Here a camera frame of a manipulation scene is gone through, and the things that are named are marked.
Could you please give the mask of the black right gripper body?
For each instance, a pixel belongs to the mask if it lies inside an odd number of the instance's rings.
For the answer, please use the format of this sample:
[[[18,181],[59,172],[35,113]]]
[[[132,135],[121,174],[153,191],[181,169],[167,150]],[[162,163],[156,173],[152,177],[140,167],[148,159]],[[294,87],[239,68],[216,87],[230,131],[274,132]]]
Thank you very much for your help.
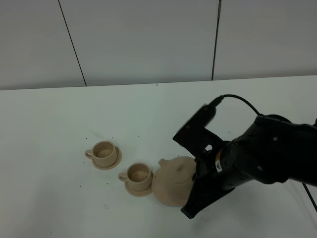
[[[223,146],[216,146],[207,151],[202,147],[193,150],[195,157],[195,173],[192,177],[194,183],[221,183],[221,175],[216,169],[216,157]]]

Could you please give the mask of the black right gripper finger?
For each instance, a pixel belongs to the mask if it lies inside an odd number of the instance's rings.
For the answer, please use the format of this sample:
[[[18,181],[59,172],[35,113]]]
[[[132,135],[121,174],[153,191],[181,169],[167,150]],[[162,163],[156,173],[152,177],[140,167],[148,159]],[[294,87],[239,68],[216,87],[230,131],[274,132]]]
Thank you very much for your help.
[[[214,202],[223,198],[234,190],[234,187],[226,189],[214,179],[196,178],[190,191],[186,204],[181,212],[189,219],[193,219],[199,212]]]

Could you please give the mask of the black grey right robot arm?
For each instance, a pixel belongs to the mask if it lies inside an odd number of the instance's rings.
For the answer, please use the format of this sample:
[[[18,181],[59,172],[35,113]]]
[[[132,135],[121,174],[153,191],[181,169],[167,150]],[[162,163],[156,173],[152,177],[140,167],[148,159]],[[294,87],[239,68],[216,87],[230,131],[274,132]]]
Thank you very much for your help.
[[[190,219],[252,180],[317,184],[315,124],[293,124],[278,115],[260,115],[242,135],[223,141],[201,123],[190,122],[174,140],[195,157],[194,184],[181,210]]]

